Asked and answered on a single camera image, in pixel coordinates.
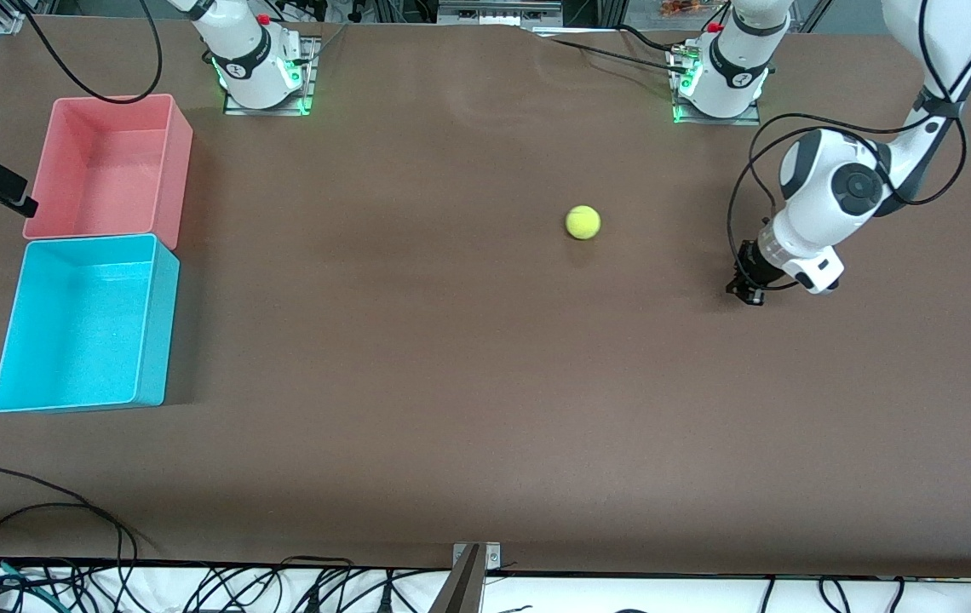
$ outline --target tennis ball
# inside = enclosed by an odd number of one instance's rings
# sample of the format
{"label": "tennis ball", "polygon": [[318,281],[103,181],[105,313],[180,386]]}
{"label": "tennis ball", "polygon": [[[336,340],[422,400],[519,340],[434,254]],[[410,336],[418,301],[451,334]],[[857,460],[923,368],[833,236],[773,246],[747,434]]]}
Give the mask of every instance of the tennis ball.
{"label": "tennis ball", "polygon": [[574,206],[565,216],[565,229],[574,239],[588,240],[599,233],[599,213],[590,206]]}

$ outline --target pink bin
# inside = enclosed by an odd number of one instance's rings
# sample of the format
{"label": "pink bin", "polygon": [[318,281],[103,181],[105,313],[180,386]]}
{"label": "pink bin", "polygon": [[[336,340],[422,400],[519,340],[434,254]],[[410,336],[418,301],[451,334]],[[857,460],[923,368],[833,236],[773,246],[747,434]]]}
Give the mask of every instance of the pink bin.
{"label": "pink bin", "polygon": [[60,98],[50,112],[26,239],[155,233],[179,239],[193,129],[175,98],[132,105]]}

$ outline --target white surface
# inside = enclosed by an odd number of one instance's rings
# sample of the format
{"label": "white surface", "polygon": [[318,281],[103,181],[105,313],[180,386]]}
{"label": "white surface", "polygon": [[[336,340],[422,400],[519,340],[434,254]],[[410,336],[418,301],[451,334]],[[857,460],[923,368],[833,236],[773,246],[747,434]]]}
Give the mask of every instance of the white surface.
{"label": "white surface", "polygon": [[[318,570],[287,570],[283,574],[284,596],[280,612],[291,610],[317,577]],[[131,578],[130,588],[135,596],[153,613],[179,613],[206,571],[203,568],[138,568]],[[259,576],[259,570],[248,570],[233,579],[233,591],[243,589]],[[426,612],[446,578],[446,571],[436,571],[397,581],[399,590]],[[111,593],[118,588],[115,570],[97,575],[97,581]],[[373,570],[354,579],[346,588],[345,599],[362,593],[383,581],[383,570]],[[889,608],[897,585],[893,581],[841,582],[852,610],[857,613],[882,613]],[[486,578],[482,613],[501,613],[531,605],[528,613],[614,613],[622,609],[644,610],[646,613],[757,613],[766,579],[685,578],[685,579],[612,579],[612,578]],[[827,583],[828,594],[837,604],[836,590]],[[247,602],[256,591],[240,594]],[[374,590],[348,609],[349,613],[374,613],[379,605],[381,590]],[[323,605],[326,613],[333,613],[337,594]],[[6,594],[0,601],[7,608],[14,594]],[[69,604],[68,594],[62,601]],[[99,598],[101,609],[107,598]],[[202,605],[203,610],[219,610],[227,601],[218,590]],[[271,586],[255,604],[247,606],[248,613],[274,613],[278,602],[278,587]],[[395,613],[408,613],[406,606],[393,598]],[[138,609],[124,599],[121,610],[132,613]],[[768,613],[827,612],[813,579],[779,579],[773,590]],[[26,599],[27,613],[52,613],[43,602]],[[898,613],[971,613],[971,582],[910,581]]]}

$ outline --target brown tabletop surface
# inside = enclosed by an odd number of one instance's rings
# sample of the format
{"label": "brown tabletop surface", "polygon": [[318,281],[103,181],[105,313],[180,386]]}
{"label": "brown tabletop surface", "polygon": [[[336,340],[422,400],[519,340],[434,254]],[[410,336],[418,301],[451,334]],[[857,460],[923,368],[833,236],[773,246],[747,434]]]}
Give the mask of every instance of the brown tabletop surface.
{"label": "brown tabletop surface", "polygon": [[[142,20],[44,24],[101,92],[147,85]],[[159,30],[194,129],[169,400],[0,415],[0,466],[111,509],[148,558],[439,566],[491,540],[517,570],[971,575],[971,146],[945,198],[839,248],[834,295],[751,309],[723,288],[753,129],[673,124],[654,69],[355,26],[311,117],[225,117],[193,27]],[[890,127],[922,81],[885,37],[789,36],[777,63],[767,117]],[[30,28],[0,38],[0,162],[33,177],[80,94]],[[589,242],[562,228],[582,203]],[[753,237],[757,187],[739,207]],[[0,352],[21,224],[0,206]],[[0,515],[44,500],[0,477]],[[114,533],[43,513],[0,554],[114,555]]]}

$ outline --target turquoise plastic container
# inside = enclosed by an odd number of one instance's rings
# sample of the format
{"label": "turquoise plastic container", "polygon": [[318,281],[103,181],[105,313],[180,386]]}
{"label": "turquoise plastic container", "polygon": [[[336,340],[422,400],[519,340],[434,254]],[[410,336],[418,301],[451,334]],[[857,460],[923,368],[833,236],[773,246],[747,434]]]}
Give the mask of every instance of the turquoise plastic container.
{"label": "turquoise plastic container", "polygon": [[0,364],[0,412],[164,402],[179,261],[154,234],[27,245]]}

